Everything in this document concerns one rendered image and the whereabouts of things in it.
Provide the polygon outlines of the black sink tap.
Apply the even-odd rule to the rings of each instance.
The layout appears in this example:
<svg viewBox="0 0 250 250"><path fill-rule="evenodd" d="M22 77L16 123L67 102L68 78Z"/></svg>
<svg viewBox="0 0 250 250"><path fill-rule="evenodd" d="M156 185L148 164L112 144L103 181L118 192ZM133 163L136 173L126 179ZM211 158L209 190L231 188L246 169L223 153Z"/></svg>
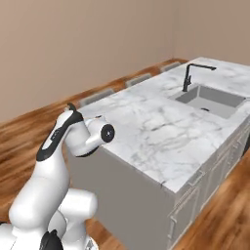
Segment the black sink tap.
<svg viewBox="0 0 250 250"><path fill-rule="evenodd" d="M204 64L197 64L197 63L189 63L187 65L187 69L186 69L186 75L185 75L185 79L184 79L184 85L183 85L183 92L187 92L188 91L188 86L191 84L191 75L189 74L190 68L192 66L195 67L201 67L201 68L207 68L210 70L216 70L217 68L215 66L210 66L210 65L204 65Z"/></svg>

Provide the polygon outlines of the grey kitchen island cabinet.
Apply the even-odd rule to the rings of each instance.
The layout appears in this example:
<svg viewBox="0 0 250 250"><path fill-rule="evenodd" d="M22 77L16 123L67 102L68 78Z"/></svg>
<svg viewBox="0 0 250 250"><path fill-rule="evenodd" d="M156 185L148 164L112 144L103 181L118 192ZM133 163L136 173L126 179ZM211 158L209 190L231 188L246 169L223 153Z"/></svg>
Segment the grey kitchen island cabinet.
<svg viewBox="0 0 250 250"><path fill-rule="evenodd" d="M154 180L150 173L142 173L105 148L98 149L86 158L72 155L68 158L72 183L75 188L86 189L97 195L97 219L127 250L168 250L171 214L193 188L198 188L190 223L170 249L172 250L203 209L201 206L210 171L222 158L226 160L221 184L228 174L232 145L241 139L244 149L249 135L250 116L245 118L219 151L198 166L175 191ZM191 187L188 182L199 170L204 172L204 176L196 186Z"/></svg>

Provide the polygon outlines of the grey sink basin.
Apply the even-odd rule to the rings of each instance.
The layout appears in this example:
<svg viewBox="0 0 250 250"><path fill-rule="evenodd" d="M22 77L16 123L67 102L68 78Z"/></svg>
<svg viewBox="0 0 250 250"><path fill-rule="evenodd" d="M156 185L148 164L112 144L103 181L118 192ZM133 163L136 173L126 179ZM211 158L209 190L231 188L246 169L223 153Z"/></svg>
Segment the grey sink basin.
<svg viewBox="0 0 250 250"><path fill-rule="evenodd" d="M246 98L203 85L179 92L173 99L199 110L228 119L246 102Z"/></svg>

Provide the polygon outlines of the grey stool seat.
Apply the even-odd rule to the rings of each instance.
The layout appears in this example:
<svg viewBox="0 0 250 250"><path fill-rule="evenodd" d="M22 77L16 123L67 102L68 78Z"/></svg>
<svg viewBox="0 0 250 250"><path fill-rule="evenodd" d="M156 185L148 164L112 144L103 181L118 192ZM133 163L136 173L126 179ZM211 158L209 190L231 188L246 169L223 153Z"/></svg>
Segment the grey stool seat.
<svg viewBox="0 0 250 250"><path fill-rule="evenodd" d="M175 68L175 67L178 67L178 66L180 66L180 65L181 65L180 62L172 62L172 63L170 63L170 64L166 64L166 65L164 65L164 66L161 66L161 67L160 67L160 71L161 71L161 72L166 72L166 71L169 71L169 70L171 70L171 69L173 69L173 68Z"/></svg>
<svg viewBox="0 0 250 250"><path fill-rule="evenodd" d="M110 95L112 95L114 93L114 91L111 88L107 88L105 90L102 90L96 94L93 94L87 98L84 98L82 100L79 101L80 106L85 106L87 104L91 104L94 102L97 102L98 100L101 100L105 97L108 97Z"/></svg>
<svg viewBox="0 0 250 250"><path fill-rule="evenodd" d="M148 80L151 76L152 75L150 73L145 73L145 74L139 75L137 77L134 77L134 78L126 81L125 86L127 88L132 87L132 86L134 86L134 85L136 85L138 83L141 83L141 82L143 82L145 80Z"/></svg>

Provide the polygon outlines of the grey cupboard door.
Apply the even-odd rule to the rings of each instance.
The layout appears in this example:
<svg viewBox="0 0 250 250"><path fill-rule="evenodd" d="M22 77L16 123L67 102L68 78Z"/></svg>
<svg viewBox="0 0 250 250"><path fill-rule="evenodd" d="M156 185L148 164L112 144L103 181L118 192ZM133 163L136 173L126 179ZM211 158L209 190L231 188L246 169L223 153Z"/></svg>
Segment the grey cupboard door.
<svg viewBox="0 0 250 250"><path fill-rule="evenodd" d="M198 193L198 188L194 187L180 202L175 211L171 214L171 216L176 219L177 223L172 239L168 237L168 250L173 247L174 243L178 240L180 235L189 225Z"/></svg>
<svg viewBox="0 0 250 250"><path fill-rule="evenodd" d="M238 139L231 147L230 153L229 153L229 162L228 162L228 169L227 173L229 173L235 166L235 164L238 162L241 154L243 151L243 142L241 139Z"/></svg>
<svg viewBox="0 0 250 250"><path fill-rule="evenodd" d="M210 176L208 180L208 186L205 192L204 201L201 208L204 208L206 203L210 200L211 196L219 186L222 178L222 172L224 170L226 160L222 158L210 171Z"/></svg>

